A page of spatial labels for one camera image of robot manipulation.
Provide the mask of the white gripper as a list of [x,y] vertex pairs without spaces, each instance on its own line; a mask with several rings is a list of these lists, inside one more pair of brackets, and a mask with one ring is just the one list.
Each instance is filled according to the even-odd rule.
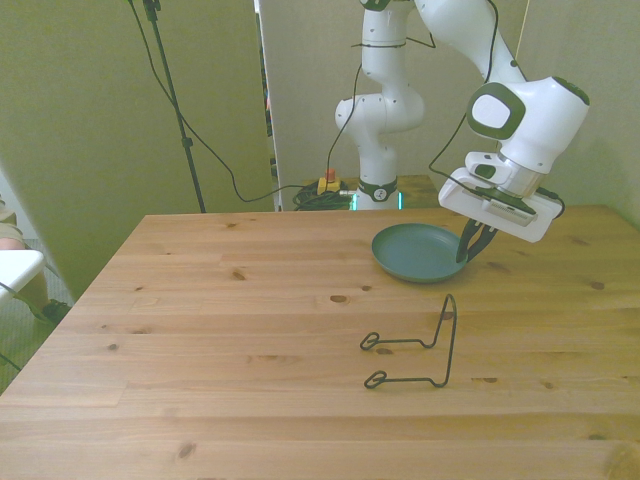
[[[438,200],[441,206],[470,218],[460,236],[457,263],[472,261],[490,244],[497,230],[531,243],[541,240],[562,210],[561,203],[548,196],[513,196],[465,168],[452,173],[440,189]],[[471,244],[477,232],[479,237]]]

